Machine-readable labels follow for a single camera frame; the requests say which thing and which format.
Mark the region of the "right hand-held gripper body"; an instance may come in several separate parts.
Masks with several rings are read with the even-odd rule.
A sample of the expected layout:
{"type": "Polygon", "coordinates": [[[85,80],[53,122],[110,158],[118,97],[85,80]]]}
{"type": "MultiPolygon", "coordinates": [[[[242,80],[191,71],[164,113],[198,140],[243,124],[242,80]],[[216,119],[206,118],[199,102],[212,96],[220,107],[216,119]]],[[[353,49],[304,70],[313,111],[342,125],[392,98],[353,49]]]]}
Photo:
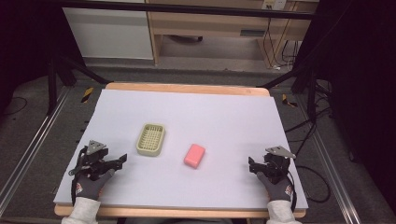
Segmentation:
{"type": "Polygon", "coordinates": [[[289,173],[290,160],[296,155],[282,146],[265,149],[264,164],[257,164],[255,169],[262,172],[272,184],[277,184],[289,173]]]}

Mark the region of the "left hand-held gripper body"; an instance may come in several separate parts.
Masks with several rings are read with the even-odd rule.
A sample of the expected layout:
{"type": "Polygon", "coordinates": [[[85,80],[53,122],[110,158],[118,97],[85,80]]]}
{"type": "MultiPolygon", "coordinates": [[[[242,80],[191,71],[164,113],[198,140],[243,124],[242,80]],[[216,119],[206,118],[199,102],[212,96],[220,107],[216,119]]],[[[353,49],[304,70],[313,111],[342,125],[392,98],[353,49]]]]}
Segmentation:
{"type": "Polygon", "coordinates": [[[102,143],[91,140],[78,156],[78,177],[88,177],[90,180],[98,180],[105,173],[114,174],[114,169],[104,161],[108,149],[102,143]]]}

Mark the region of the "pale green soap dish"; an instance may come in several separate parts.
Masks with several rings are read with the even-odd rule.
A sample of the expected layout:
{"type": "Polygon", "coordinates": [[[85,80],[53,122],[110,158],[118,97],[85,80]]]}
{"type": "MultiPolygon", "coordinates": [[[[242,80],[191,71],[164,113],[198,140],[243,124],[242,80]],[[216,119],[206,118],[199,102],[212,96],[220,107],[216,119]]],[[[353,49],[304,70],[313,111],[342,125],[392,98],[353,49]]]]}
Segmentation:
{"type": "Polygon", "coordinates": [[[145,123],[136,142],[137,153],[157,157],[161,154],[165,128],[161,124],[145,123]]]}

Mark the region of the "pink soap bar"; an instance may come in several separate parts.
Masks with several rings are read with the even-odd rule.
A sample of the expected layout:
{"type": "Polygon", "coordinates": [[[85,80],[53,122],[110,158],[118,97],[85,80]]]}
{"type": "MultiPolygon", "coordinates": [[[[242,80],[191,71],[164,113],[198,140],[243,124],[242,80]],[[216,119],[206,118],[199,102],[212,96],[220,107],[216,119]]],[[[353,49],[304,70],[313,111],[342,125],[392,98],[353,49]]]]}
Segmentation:
{"type": "Polygon", "coordinates": [[[192,144],[183,161],[186,165],[196,169],[199,166],[204,155],[204,147],[201,147],[197,144],[192,144]]]}

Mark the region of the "person's right hand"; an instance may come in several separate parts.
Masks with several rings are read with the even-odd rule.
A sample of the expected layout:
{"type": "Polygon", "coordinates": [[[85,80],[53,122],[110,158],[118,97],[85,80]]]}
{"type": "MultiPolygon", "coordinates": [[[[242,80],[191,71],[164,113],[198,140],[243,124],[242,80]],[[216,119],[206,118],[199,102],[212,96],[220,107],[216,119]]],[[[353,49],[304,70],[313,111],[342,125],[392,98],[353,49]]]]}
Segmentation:
{"type": "Polygon", "coordinates": [[[283,178],[278,183],[273,184],[269,181],[269,179],[264,175],[263,172],[257,173],[258,179],[264,184],[268,196],[269,201],[291,201],[292,196],[292,186],[290,181],[287,178],[283,178]]]}

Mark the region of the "person's left hand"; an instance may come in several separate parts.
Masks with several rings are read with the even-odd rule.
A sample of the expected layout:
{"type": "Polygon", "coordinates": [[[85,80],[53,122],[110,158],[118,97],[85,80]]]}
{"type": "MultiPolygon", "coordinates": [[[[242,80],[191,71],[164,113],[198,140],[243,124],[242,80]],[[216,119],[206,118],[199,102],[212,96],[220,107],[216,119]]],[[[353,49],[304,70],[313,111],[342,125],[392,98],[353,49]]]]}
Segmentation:
{"type": "Polygon", "coordinates": [[[76,196],[97,201],[103,186],[114,174],[115,170],[110,169],[97,180],[90,180],[85,175],[79,176],[74,190],[76,196]]]}

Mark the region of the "white cabinet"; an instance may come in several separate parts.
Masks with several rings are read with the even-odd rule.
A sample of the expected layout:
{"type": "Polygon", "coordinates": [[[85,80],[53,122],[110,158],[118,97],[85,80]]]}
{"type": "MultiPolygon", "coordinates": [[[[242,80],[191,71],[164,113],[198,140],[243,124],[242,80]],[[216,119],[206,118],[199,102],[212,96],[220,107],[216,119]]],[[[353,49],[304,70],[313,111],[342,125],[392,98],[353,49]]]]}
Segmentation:
{"type": "Polygon", "coordinates": [[[65,7],[64,14],[83,57],[153,59],[145,12],[65,7]]]}

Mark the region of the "wooden desk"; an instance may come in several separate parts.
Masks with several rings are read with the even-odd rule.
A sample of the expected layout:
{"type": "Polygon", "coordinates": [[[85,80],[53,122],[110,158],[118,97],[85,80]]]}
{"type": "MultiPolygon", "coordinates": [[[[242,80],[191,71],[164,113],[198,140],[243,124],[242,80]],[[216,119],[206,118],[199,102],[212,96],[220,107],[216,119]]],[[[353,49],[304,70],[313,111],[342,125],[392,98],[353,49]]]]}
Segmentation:
{"type": "MultiPolygon", "coordinates": [[[[188,6],[236,7],[238,9],[262,9],[263,0],[145,0],[152,4],[188,6]]],[[[319,0],[287,0],[283,10],[315,12],[319,0]]],[[[153,52],[160,52],[160,38],[164,35],[246,37],[258,41],[267,66],[280,63],[278,55],[288,41],[302,41],[310,25],[309,21],[220,17],[172,13],[148,14],[153,52]]]]}

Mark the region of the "aluminium floor rail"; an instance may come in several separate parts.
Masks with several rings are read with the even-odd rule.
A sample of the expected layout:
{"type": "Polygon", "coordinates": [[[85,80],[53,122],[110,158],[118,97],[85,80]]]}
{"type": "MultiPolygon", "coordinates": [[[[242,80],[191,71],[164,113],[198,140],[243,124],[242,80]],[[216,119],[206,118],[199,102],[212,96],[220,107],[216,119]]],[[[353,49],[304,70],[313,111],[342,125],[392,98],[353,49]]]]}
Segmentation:
{"type": "Polygon", "coordinates": [[[318,131],[314,131],[313,141],[319,160],[321,161],[324,172],[328,178],[332,193],[335,197],[335,200],[337,201],[346,224],[361,224],[361,219],[357,213],[357,210],[351,201],[349,194],[347,193],[344,182],[342,181],[336,167],[334,166],[318,131]]]}
{"type": "Polygon", "coordinates": [[[32,161],[34,160],[36,153],[42,146],[43,142],[46,140],[46,137],[50,132],[52,125],[54,124],[55,120],[58,118],[60,111],[64,107],[64,103],[67,100],[70,91],[70,87],[61,88],[60,95],[55,97],[55,106],[41,122],[39,128],[35,132],[35,135],[32,137],[29,145],[23,151],[21,158],[19,159],[17,165],[7,179],[6,184],[0,190],[0,217],[5,213],[22,179],[24,178],[32,161]]]}

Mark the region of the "wall power socket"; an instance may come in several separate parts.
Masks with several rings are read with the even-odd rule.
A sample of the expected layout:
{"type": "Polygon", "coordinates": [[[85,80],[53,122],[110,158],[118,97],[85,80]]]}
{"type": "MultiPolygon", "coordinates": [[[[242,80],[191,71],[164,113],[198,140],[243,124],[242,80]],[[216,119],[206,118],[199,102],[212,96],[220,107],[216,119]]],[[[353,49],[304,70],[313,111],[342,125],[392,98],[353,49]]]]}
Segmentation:
{"type": "Polygon", "coordinates": [[[262,9],[283,10],[287,0],[263,0],[262,9]]]}

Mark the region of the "black metal frame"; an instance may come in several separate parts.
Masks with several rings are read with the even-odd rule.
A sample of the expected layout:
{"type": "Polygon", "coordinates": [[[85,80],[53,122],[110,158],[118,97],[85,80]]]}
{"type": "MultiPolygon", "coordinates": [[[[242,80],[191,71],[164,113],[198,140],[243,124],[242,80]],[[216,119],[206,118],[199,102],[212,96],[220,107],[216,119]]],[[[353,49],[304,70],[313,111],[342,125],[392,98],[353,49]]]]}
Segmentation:
{"type": "MultiPolygon", "coordinates": [[[[296,21],[323,21],[329,19],[325,14],[317,12],[304,11],[287,11],[287,10],[270,10],[270,9],[247,9],[236,7],[209,7],[209,6],[188,6],[175,4],[152,4],[152,3],[132,3],[132,2],[114,2],[114,1],[91,1],[91,0],[40,0],[49,5],[59,8],[84,8],[84,9],[102,9],[102,10],[117,10],[117,11],[141,11],[141,12],[155,12],[155,13],[172,13],[172,14],[188,14],[188,15],[210,15],[220,17],[238,17],[238,18],[264,18],[264,19],[281,19],[281,20],[296,20],[296,21]]],[[[66,56],[57,53],[58,59],[62,63],[72,66],[87,77],[92,78],[100,84],[114,83],[114,81],[105,79],[96,75],[80,63],[77,63],[66,56]]],[[[288,72],[272,81],[263,85],[256,86],[256,89],[271,89],[275,85],[297,75],[303,68],[296,68],[295,71],[288,72]]]]}

